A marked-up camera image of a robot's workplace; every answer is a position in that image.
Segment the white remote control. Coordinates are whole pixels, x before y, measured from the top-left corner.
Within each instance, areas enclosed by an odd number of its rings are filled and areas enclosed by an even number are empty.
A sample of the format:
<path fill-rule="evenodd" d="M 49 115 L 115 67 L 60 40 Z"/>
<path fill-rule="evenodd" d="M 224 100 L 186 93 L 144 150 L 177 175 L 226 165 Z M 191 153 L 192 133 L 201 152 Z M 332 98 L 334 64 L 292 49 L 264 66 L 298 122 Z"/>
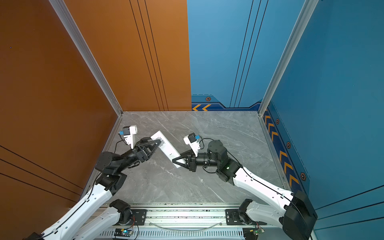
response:
<path fill-rule="evenodd" d="M 180 153 L 175 149 L 175 147 L 170 143 L 170 141 L 164 136 L 161 131 L 156 132 L 151 136 L 152 140 L 160 140 L 159 148 L 166 155 L 166 157 L 173 163 L 173 159 L 180 157 Z M 176 168 L 180 168 L 180 165 L 173 163 Z"/>

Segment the aluminium front rail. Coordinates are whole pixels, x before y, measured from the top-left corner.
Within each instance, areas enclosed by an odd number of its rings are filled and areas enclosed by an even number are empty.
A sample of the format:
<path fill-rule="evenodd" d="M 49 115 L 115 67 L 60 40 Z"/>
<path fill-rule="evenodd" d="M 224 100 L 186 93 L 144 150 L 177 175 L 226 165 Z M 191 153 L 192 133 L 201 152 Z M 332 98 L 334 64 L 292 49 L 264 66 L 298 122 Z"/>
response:
<path fill-rule="evenodd" d="M 156 223 L 171 223 L 176 225 L 197 224 L 197 219 L 202 219 L 204 224 L 212 221 L 214 218 L 226 221 L 225 211 L 215 207 L 158 208 L 149 210 L 149 213 L 145 223 L 148 223 L 150 219 L 155 219 Z"/>

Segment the right aluminium corner post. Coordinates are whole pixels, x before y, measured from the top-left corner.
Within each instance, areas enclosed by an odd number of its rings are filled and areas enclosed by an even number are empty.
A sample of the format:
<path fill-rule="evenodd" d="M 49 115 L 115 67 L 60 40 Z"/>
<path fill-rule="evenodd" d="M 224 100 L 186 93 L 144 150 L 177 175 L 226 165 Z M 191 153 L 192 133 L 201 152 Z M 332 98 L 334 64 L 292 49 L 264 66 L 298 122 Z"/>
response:
<path fill-rule="evenodd" d="M 259 108 L 259 116 L 262 117 L 270 104 L 272 97 L 286 71 L 287 66 L 297 48 L 298 43 L 313 15 L 313 12 L 318 4 L 319 0 L 306 0 L 300 11 L 300 14 L 295 22 L 293 30 L 284 48 L 282 56 L 276 67 L 276 70 L 271 78 L 268 88 L 265 92 L 263 100 Z"/>

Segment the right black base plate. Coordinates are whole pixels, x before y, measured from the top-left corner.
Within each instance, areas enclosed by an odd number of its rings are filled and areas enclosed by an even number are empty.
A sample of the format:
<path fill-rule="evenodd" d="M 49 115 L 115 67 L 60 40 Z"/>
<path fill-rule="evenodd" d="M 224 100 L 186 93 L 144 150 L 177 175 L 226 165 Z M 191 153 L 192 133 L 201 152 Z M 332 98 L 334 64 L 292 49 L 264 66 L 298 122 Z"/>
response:
<path fill-rule="evenodd" d="M 244 212 L 239 211 L 238 209 L 226 209 L 226 223 L 229 226 L 234 225 L 249 225 L 249 226 L 266 226 L 267 223 L 264 222 L 255 222 L 251 220 L 250 217 Z"/>

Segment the aluminium corner post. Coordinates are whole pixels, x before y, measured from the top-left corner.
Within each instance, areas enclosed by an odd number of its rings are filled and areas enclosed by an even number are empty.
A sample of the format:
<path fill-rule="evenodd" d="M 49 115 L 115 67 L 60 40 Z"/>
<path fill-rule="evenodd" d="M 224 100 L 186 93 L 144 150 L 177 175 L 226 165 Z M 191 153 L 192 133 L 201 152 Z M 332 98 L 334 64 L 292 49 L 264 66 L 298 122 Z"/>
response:
<path fill-rule="evenodd" d="M 265 92 L 263 100 L 259 108 L 259 116 L 262 117 L 270 104 L 272 97 L 286 71 L 287 66 L 297 48 L 298 43 L 313 15 L 313 12 L 318 4 L 319 0 L 306 0 L 300 11 L 300 14 L 295 22 L 293 30 L 284 48 L 282 56 L 276 67 L 276 70 L 271 78 L 268 88 Z"/>
<path fill-rule="evenodd" d="M 71 15 L 66 3 L 62 0 L 49 0 L 49 2 L 59 17 L 60 21 L 62 22 L 63 26 L 65 27 L 67 33 L 71 37 L 77 50 L 81 54 L 83 60 L 87 64 L 89 70 L 102 89 L 113 110 L 117 116 L 120 117 L 123 114 L 123 109 L 119 104 L 119 101 L 117 100 L 99 64 L 97 63 L 85 38 L 83 37 L 79 27 L 77 26 L 73 16 Z"/>

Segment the left aluminium corner post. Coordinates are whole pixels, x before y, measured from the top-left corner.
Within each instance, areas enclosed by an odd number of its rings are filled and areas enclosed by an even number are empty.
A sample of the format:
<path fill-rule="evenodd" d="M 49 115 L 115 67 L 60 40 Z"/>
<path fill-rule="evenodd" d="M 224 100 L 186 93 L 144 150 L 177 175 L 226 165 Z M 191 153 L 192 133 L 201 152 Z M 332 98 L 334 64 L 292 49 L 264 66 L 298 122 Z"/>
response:
<path fill-rule="evenodd" d="M 60 21 L 62 22 L 63 26 L 65 27 L 67 33 L 71 37 L 77 50 L 81 54 L 83 60 L 87 64 L 89 70 L 102 89 L 113 110 L 117 116 L 120 117 L 123 114 L 123 109 L 119 104 L 119 101 L 117 100 L 99 64 L 97 63 L 85 38 L 83 37 L 79 27 L 77 26 L 73 16 L 71 15 L 66 3 L 62 0 L 49 0 L 49 2 L 59 17 Z"/>

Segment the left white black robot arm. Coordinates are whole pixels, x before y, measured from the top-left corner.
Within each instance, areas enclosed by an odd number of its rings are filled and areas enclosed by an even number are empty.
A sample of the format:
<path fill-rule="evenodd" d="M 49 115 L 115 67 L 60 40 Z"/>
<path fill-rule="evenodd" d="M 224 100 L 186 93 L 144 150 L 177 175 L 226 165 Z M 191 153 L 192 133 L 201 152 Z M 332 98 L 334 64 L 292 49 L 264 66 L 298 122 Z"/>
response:
<path fill-rule="evenodd" d="M 91 189 L 62 218 L 42 233 L 29 235 L 29 240 L 93 240 L 114 224 L 134 224 L 135 217 L 131 206 L 115 200 L 95 219 L 90 217 L 123 186 L 127 175 L 125 169 L 132 169 L 148 161 L 158 147 L 160 139 L 142 138 L 135 146 L 119 155 L 102 152 L 96 170 L 100 171 Z"/>

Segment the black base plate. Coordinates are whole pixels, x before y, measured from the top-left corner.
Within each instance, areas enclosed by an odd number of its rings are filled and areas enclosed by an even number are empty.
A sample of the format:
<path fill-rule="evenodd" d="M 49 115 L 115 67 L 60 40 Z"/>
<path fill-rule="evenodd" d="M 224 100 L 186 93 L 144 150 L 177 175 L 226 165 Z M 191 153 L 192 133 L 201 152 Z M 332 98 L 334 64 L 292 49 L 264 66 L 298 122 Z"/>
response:
<path fill-rule="evenodd" d="M 121 213 L 119 221 L 113 226 L 143 226 L 147 217 L 147 210 L 145 209 L 131 209 Z"/>
<path fill-rule="evenodd" d="M 234 225 L 249 225 L 249 226 L 266 226 L 267 223 L 264 222 L 255 222 L 251 220 L 250 217 L 244 212 L 239 211 L 238 209 L 226 209 L 226 223 L 229 226 Z"/>

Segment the right circuit board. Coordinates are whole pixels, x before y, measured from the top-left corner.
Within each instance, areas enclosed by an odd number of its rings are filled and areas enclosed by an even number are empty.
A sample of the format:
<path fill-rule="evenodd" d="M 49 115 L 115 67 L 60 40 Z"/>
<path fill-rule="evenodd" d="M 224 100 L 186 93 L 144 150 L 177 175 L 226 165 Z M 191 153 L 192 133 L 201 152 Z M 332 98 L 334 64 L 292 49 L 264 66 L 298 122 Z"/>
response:
<path fill-rule="evenodd" d="M 243 236 L 245 240 L 258 240 L 261 234 L 264 234 L 263 228 L 243 228 Z"/>

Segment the circuit board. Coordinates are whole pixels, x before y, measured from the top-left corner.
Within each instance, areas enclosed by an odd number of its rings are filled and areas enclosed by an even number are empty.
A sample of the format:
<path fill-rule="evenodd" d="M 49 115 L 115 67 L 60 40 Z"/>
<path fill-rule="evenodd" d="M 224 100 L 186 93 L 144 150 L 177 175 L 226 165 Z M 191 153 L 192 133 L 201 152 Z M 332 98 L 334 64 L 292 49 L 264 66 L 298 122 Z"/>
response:
<path fill-rule="evenodd" d="M 117 237 L 126 237 L 130 238 L 134 235 L 133 229 L 123 228 L 123 229 L 115 229 L 114 238 Z"/>
<path fill-rule="evenodd" d="M 243 228 L 243 236 L 245 240 L 258 240 L 261 234 L 264 234 L 263 228 Z"/>

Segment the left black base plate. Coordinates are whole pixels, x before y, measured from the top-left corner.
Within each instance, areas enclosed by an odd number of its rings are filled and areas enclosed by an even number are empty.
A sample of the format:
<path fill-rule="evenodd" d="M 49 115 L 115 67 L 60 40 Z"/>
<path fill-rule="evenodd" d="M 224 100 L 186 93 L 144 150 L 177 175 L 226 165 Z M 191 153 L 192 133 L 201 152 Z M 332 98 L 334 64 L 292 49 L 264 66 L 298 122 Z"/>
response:
<path fill-rule="evenodd" d="M 145 209 L 131 209 L 121 213 L 119 221 L 113 226 L 143 226 L 147 217 L 147 210 Z"/>

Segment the left circuit board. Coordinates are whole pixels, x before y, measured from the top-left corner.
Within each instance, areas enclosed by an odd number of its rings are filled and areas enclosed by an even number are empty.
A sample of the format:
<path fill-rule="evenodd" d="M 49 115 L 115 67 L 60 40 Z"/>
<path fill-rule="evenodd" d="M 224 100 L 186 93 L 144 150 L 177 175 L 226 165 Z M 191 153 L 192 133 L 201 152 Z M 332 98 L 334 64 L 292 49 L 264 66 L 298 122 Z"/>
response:
<path fill-rule="evenodd" d="M 134 235 L 133 229 L 123 228 L 123 229 L 115 229 L 114 238 L 117 237 L 126 237 L 130 238 Z"/>

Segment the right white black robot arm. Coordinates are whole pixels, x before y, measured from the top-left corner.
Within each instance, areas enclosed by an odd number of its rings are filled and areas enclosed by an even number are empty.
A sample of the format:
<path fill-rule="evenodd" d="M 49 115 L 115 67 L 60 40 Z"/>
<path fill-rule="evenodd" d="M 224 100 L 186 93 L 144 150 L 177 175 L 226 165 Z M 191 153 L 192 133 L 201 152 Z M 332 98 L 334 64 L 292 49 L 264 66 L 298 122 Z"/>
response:
<path fill-rule="evenodd" d="M 318 215 L 308 195 L 302 191 L 293 193 L 282 189 L 256 176 L 235 158 L 229 157 L 221 141 L 211 141 L 205 153 L 186 151 L 172 162 L 191 172 L 195 172 L 197 167 L 216 167 L 215 173 L 222 181 L 264 201 L 265 205 L 251 199 L 243 201 L 238 208 L 243 224 L 263 222 L 281 228 L 292 240 L 312 239 Z"/>

